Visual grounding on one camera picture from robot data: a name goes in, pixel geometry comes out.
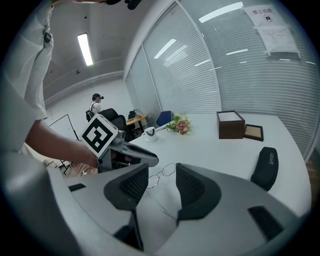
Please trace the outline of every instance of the ceiling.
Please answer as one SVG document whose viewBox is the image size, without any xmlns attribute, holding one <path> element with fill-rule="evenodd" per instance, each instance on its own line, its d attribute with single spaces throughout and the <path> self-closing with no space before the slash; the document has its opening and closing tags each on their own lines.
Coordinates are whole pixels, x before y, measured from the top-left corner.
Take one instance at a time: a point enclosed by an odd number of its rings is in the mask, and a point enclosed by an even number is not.
<svg viewBox="0 0 320 256">
<path fill-rule="evenodd" d="M 124 1 L 57 4 L 50 19 L 54 47 L 43 81 L 45 100 L 83 80 L 124 69 L 124 59 L 141 21 L 156 0 L 142 0 L 135 10 Z M 93 65 L 86 66 L 78 35 L 87 33 Z"/>
</svg>

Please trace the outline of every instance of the flowers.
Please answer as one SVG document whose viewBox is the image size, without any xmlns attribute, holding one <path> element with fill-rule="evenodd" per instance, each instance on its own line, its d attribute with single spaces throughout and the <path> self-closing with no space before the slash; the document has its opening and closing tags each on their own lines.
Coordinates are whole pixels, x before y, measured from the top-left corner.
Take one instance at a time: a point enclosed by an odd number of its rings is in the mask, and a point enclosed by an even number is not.
<svg viewBox="0 0 320 256">
<path fill-rule="evenodd" d="M 175 114 L 173 121 L 166 125 L 166 129 L 178 132 L 181 135 L 189 134 L 191 121 L 185 114 Z"/>
</svg>

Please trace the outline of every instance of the white mug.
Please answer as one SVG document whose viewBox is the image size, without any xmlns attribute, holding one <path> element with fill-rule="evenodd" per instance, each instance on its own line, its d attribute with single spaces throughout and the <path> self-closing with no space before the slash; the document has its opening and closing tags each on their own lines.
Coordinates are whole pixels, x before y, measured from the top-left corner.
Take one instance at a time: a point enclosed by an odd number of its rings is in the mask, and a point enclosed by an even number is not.
<svg viewBox="0 0 320 256">
<path fill-rule="evenodd" d="M 141 136 L 144 136 L 144 139 L 147 142 L 155 142 L 158 139 L 158 136 L 156 135 L 156 129 L 153 126 L 145 129 Z"/>
</svg>

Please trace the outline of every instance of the brown box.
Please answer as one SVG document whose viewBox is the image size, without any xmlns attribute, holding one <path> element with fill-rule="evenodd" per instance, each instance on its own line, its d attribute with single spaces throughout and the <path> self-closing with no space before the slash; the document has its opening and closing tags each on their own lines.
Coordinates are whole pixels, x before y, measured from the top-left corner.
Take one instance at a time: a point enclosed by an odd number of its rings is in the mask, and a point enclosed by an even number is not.
<svg viewBox="0 0 320 256">
<path fill-rule="evenodd" d="M 216 113 L 219 139 L 243 139 L 246 121 L 236 111 Z"/>
</svg>

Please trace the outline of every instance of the blue chair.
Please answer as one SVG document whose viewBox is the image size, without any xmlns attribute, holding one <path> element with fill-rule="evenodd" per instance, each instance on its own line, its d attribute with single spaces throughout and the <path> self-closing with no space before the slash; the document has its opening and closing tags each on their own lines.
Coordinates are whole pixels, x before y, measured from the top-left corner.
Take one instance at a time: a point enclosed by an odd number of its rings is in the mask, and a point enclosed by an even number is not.
<svg viewBox="0 0 320 256">
<path fill-rule="evenodd" d="M 162 111 L 155 122 L 160 127 L 160 126 L 166 125 L 172 120 L 173 120 L 173 113 L 171 111 Z"/>
</svg>

